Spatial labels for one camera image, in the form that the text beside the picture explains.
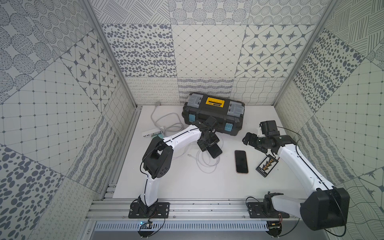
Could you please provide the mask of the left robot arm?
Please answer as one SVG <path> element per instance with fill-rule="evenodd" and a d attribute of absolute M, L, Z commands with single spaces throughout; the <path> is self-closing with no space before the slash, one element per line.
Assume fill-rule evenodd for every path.
<path fill-rule="evenodd" d="M 140 208 L 149 213 L 156 207 L 158 201 L 158 179 L 162 178 L 171 168 L 174 151 L 196 142 L 202 152 L 207 151 L 212 158 L 222 154 L 218 146 L 220 141 L 216 135 L 216 122 L 196 121 L 186 129 L 173 136 L 154 137 L 148 146 L 140 171 L 146 176 L 144 191 L 138 198 Z"/>

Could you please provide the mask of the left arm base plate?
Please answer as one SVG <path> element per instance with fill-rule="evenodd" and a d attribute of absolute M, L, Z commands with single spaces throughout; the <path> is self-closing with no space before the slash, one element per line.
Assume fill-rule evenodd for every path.
<path fill-rule="evenodd" d="M 129 219 L 167 219 L 169 210 L 168 202 L 155 202 L 150 207 L 143 202 L 134 202 L 130 205 Z"/>

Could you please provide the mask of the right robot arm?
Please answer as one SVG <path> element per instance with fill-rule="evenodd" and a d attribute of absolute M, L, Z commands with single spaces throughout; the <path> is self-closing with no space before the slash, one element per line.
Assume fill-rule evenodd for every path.
<path fill-rule="evenodd" d="M 336 188 L 303 155 L 296 142 L 288 135 L 258 137 L 247 133 L 243 143 L 266 153 L 278 155 L 296 175 L 307 199 L 295 199 L 282 193 L 268 193 L 263 201 L 266 216 L 286 213 L 295 216 L 313 230 L 325 230 L 347 225 L 350 195 L 344 188 Z"/>

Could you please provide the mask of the phone with pink case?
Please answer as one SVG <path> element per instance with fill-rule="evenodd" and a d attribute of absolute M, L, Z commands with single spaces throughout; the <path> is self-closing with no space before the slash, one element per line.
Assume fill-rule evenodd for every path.
<path fill-rule="evenodd" d="M 248 174 L 248 161 L 245 151 L 235 151 L 236 172 L 238 174 Z"/>

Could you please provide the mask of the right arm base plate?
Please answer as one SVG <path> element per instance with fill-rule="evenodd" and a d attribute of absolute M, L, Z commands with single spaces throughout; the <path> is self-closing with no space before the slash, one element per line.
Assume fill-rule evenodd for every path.
<path fill-rule="evenodd" d="M 290 215 L 284 212 L 278 212 L 273 208 L 267 208 L 263 203 L 259 202 L 249 202 L 246 203 L 248 207 L 249 215 L 251 219 L 257 218 L 268 218 L 268 219 L 278 219 L 282 217 L 283 219 L 290 218 Z"/>

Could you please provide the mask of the phone with mint case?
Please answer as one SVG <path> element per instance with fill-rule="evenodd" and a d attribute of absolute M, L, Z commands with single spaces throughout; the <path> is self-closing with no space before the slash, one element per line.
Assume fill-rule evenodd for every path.
<path fill-rule="evenodd" d="M 223 151 L 221 150 L 221 148 L 217 144 L 214 144 L 210 147 L 207 147 L 207 151 L 209 152 L 210 156 L 213 159 L 216 159 L 217 157 L 219 157 L 223 153 Z"/>

